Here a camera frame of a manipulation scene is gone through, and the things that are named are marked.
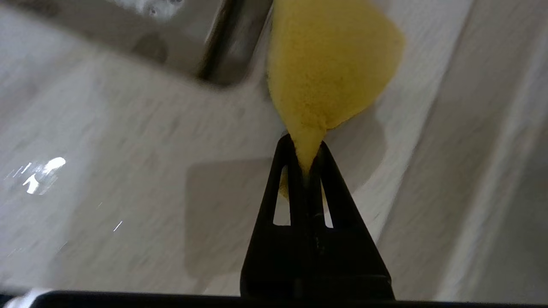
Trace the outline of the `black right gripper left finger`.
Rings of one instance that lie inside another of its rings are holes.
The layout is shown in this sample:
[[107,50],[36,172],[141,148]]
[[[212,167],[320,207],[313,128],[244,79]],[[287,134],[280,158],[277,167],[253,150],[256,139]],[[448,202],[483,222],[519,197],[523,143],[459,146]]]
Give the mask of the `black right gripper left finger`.
[[[289,225],[274,224],[282,171],[288,175]],[[309,202],[289,134],[277,143],[239,279],[242,297],[296,299],[313,259]]]

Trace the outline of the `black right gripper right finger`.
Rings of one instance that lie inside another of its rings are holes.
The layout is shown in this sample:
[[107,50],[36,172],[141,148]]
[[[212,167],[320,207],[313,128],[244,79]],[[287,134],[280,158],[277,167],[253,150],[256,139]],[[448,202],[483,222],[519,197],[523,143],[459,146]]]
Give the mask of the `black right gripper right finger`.
[[389,271],[325,142],[310,170],[308,213],[321,296],[394,300]]

